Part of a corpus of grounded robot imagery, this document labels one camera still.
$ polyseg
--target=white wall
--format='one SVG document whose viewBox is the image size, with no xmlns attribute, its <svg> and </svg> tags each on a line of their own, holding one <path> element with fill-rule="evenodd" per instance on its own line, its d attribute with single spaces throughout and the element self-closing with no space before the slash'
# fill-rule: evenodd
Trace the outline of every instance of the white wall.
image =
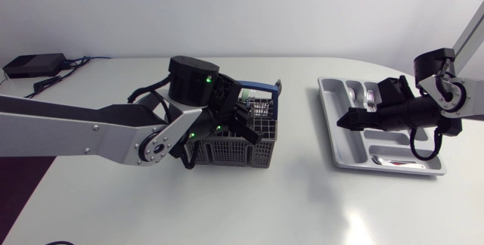
<svg viewBox="0 0 484 245">
<path fill-rule="evenodd" d="M 68 57 L 328 56 L 413 73 L 482 0 L 0 0 L 0 66 Z"/>
</svg>

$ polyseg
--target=black cable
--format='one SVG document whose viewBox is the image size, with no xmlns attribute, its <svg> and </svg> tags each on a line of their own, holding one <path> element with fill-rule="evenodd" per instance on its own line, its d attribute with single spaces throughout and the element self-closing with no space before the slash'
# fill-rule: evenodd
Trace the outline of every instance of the black cable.
<svg viewBox="0 0 484 245">
<path fill-rule="evenodd" d="M 428 157 L 422 157 L 417 153 L 417 150 L 415 150 L 415 135 L 417 134 L 417 129 L 412 129 L 410 132 L 410 148 L 411 152 L 414 154 L 416 158 L 422 161 L 428 161 L 432 160 L 439 154 L 440 147 L 442 146 L 442 134 L 437 132 L 437 129 L 433 132 L 433 143 L 434 148 L 432 154 L 430 154 Z"/>
<path fill-rule="evenodd" d="M 74 245 L 74 243 L 71 243 L 69 241 L 54 241 L 54 242 L 50 242 L 46 245 Z"/>
<path fill-rule="evenodd" d="M 165 85 L 167 85 L 170 81 L 172 80 L 172 75 L 169 74 L 164 80 L 157 82 L 153 85 L 149 85 L 147 87 L 142 87 L 136 89 L 129 97 L 128 97 L 128 103 L 133 103 L 137 97 L 139 97 L 142 94 L 146 94 L 148 92 L 157 90 L 158 88 L 161 88 Z"/>
<path fill-rule="evenodd" d="M 168 119 L 168 124 L 170 124 L 172 122 L 172 115 L 171 113 L 169 112 L 168 110 L 168 106 L 166 106 L 166 102 L 165 100 L 163 99 L 163 97 L 158 94 L 157 91 L 153 90 L 153 91 L 150 91 L 151 94 L 153 94 L 155 97 L 157 97 L 158 101 L 161 103 L 161 105 L 163 105 L 163 109 L 165 110 L 165 114 L 166 114 L 166 118 Z"/>
<path fill-rule="evenodd" d="M 8 79 L 7 79 L 7 76 L 5 75 L 5 72 L 3 72 L 3 76 L 5 77 L 5 79 L 4 79 L 4 80 L 2 80 L 2 82 L 0 82 L 0 85 L 2 85 L 2 83 L 3 83 L 4 81 L 8 80 Z"/>
<path fill-rule="evenodd" d="M 67 73 L 66 75 L 64 76 L 61 76 L 59 77 L 57 80 L 55 80 L 53 83 L 50 83 L 50 84 L 46 84 L 46 85 L 43 85 L 41 88 L 39 88 L 39 90 L 37 91 L 34 91 L 33 93 L 25 96 L 24 98 L 33 98 L 35 97 L 36 95 L 42 93 L 44 90 L 46 90 L 47 88 L 50 88 L 52 87 L 53 85 L 56 85 L 58 84 L 59 82 L 63 81 L 64 79 L 66 79 L 68 76 L 71 76 L 74 72 L 76 72 L 80 67 L 83 67 L 85 66 L 88 62 L 90 62 L 91 60 L 94 60 L 94 59 L 110 59 L 110 57 L 87 57 L 87 56 L 84 56 L 82 58 L 79 58 L 79 59 L 75 59 L 75 60 L 65 60 L 63 62 L 63 64 L 68 64 L 69 68 L 67 69 L 70 69 L 72 68 L 72 70 Z"/>
<path fill-rule="evenodd" d="M 181 158 L 181 161 L 183 162 L 183 166 L 185 166 L 186 169 L 193 169 L 195 167 L 195 164 L 197 163 L 199 148 L 200 148 L 200 140 L 196 141 L 194 144 L 194 152 L 191 155 L 190 162 L 188 162 L 187 151 L 186 149 L 184 149 L 183 155 L 181 155 L 180 158 Z"/>
</svg>

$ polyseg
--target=metal bracket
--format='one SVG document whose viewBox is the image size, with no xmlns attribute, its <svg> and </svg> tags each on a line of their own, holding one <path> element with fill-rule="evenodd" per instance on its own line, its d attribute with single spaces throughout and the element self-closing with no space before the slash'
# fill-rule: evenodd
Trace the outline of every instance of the metal bracket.
<svg viewBox="0 0 484 245">
<path fill-rule="evenodd" d="M 463 118 L 484 114 L 484 81 L 457 77 L 444 81 L 444 88 L 452 93 L 452 100 L 449 102 L 445 101 L 437 89 L 436 76 L 421 80 L 419 85 L 442 108 L 441 114 L 445 117 Z"/>
<path fill-rule="evenodd" d="M 143 155 L 143 163 L 154 163 L 165 157 L 166 153 L 171 151 L 184 133 L 195 122 L 202 113 L 204 107 L 192 107 L 180 104 L 171 99 L 167 89 L 158 91 L 160 95 L 170 103 L 170 108 L 176 109 L 176 118 L 168 124 L 163 130 L 154 129 L 151 137 L 144 142 L 140 154 Z"/>
</svg>

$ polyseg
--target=gray plastic basket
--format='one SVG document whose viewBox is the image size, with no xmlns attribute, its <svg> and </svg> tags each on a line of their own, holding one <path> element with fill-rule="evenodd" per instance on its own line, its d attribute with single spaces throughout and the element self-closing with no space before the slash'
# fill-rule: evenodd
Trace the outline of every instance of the gray plastic basket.
<svg viewBox="0 0 484 245">
<path fill-rule="evenodd" d="M 270 166 L 278 133 L 278 121 L 272 119 L 272 99 L 249 98 L 246 102 L 251 107 L 250 115 L 253 117 L 251 128 L 264 132 L 261 142 L 252 145 L 233 132 L 221 132 L 201 141 L 197 164 L 211 162 L 217 166 Z M 194 144 L 190 143 L 188 150 L 193 153 L 193 149 Z"/>
</svg>

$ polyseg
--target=spoon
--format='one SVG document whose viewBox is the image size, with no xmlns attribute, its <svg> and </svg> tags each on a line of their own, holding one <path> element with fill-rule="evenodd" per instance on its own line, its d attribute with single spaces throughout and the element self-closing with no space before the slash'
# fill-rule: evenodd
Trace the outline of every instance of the spoon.
<svg viewBox="0 0 484 245">
<path fill-rule="evenodd" d="M 416 163 L 414 161 L 397 161 L 397 160 L 385 160 L 378 155 L 372 155 L 371 159 L 374 163 L 381 166 L 399 166 L 412 169 L 425 169 L 426 167 L 422 164 Z"/>
</svg>

